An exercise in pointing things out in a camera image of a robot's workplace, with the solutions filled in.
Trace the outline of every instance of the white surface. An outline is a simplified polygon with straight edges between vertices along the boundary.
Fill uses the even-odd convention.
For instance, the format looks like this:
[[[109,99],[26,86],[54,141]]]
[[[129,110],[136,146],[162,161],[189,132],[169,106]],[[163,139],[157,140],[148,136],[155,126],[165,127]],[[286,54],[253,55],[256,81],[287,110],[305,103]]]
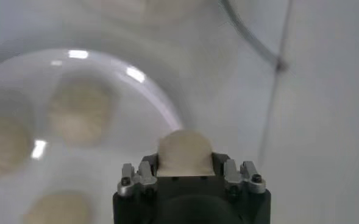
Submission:
[[[280,54],[291,0],[229,0],[248,29],[274,54]]]
[[[144,79],[134,79],[129,68]],[[65,144],[48,125],[48,102],[58,85],[77,79],[75,71],[94,71],[91,77],[115,92],[108,133],[92,148]],[[137,165],[144,155],[156,153],[159,138],[182,128],[171,102],[146,74],[92,51],[46,50],[5,61],[0,64],[0,93],[4,91],[14,94],[0,94],[12,102],[0,103],[0,114],[29,127],[35,147],[31,161],[0,178],[0,224],[21,223],[34,200],[57,190],[86,193],[93,201],[94,223],[112,222],[112,195],[122,164]]]
[[[359,223],[359,0],[295,0],[265,174],[273,223]]]

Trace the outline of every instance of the beige object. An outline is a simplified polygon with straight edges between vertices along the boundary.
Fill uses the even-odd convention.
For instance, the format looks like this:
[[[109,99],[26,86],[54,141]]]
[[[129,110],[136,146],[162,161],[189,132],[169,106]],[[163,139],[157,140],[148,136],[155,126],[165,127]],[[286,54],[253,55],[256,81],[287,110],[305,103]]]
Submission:
[[[74,191],[47,195],[24,215],[24,224],[89,224],[90,220],[88,200]]]
[[[160,140],[160,177],[214,175],[211,145],[195,131],[179,130]]]
[[[162,25],[183,18],[205,0],[82,0],[87,6],[115,19],[145,25]]]
[[[54,131],[66,142],[90,145],[101,140],[110,119],[110,95],[103,86],[78,81],[64,86],[49,106]]]
[[[16,120],[0,117],[0,176],[15,170],[29,157],[30,136]]]

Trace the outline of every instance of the screw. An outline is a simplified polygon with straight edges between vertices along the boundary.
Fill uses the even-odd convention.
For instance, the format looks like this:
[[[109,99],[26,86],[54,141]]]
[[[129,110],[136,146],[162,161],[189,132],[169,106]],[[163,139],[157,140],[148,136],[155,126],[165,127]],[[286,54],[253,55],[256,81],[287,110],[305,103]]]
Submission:
[[[121,178],[121,185],[122,186],[129,186],[130,185],[130,178],[129,177],[122,177]]]
[[[252,182],[260,184],[262,183],[262,176],[259,174],[254,174],[251,178]]]

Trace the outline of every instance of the white bowl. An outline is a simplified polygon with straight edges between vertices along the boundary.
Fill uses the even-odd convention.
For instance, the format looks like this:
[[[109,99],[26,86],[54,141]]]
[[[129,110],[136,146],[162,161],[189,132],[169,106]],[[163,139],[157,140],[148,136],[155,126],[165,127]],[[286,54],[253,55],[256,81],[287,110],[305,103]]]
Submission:
[[[105,80],[117,96],[109,132],[91,149],[65,144],[48,125],[48,102],[75,71]],[[182,128],[174,106],[146,74],[111,55],[80,49],[45,50],[1,63],[0,102],[0,114],[21,121],[35,146],[23,166],[0,178],[0,224],[22,223],[35,200],[60,190],[84,192],[93,223],[112,223],[122,165],[138,164],[157,151],[159,138]]]

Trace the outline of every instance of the white wall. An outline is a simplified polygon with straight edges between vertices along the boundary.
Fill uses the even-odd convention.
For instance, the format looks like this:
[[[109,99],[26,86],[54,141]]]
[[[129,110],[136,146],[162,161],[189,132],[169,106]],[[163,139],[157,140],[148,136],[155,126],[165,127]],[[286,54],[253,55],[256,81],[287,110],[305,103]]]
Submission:
[[[359,0],[294,0],[261,171],[272,223],[359,223]]]

